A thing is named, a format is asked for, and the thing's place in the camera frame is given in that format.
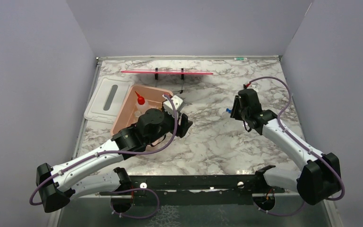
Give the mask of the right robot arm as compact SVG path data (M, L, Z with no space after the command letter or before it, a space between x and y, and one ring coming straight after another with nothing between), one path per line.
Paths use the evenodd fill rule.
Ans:
M310 205L343 192L339 159L333 153L324 154L298 138L271 110L263 110L254 89L240 90L234 98L231 118L242 121L250 130L271 140L299 168L288 171L275 166L257 172L254 187L266 192L280 187L297 192Z

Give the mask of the wash bottle red cap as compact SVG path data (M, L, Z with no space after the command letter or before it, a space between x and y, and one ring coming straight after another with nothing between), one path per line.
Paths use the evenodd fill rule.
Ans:
M143 96L141 96L137 91L135 91L135 94L137 95L137 102L136 102L137 111L141 111L143 115L149 109L148 101Z

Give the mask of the pink plastic bin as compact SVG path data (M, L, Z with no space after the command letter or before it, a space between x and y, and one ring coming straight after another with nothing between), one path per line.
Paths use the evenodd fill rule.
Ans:
M131 124L137 122L135 112L138 110L138 96L136 95L136 92L148 101L148 105L150 108L157 109L160 109L162 107L162 102L165 101L163 94L167 93L173 96L173 92L170 90L139 84L132 85L123 101L120 112L115 119L113 127L110 130L111 136L118 133L121 129L127 128Z

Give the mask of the white bin lid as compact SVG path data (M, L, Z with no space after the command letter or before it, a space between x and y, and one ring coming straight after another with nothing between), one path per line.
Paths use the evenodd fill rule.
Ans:
M127 92L134 84L131 80L100 78L84 112L84 118L89 121L113 123Z

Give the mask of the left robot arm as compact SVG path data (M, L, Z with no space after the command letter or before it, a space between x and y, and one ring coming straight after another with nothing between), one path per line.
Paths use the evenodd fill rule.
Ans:
M124 169L117 168L103 176L92 174L132 156L145 154L148 146L167 133L172 134L172 139L182 138L192 125L193 122L184 113L175 120L165 110L149 109L136 123L120 130L93 151L60 165L39 165L36 169L37 188L33 195L39 194L44 212L51 213L84 195L109 191L124 194L130 187Z

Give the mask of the small glass jar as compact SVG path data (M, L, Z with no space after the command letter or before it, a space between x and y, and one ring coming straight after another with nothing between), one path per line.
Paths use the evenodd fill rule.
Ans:
M135 117L135 122L138 121L139 117L142 115L141 111L135 111L134 112L134 117Z

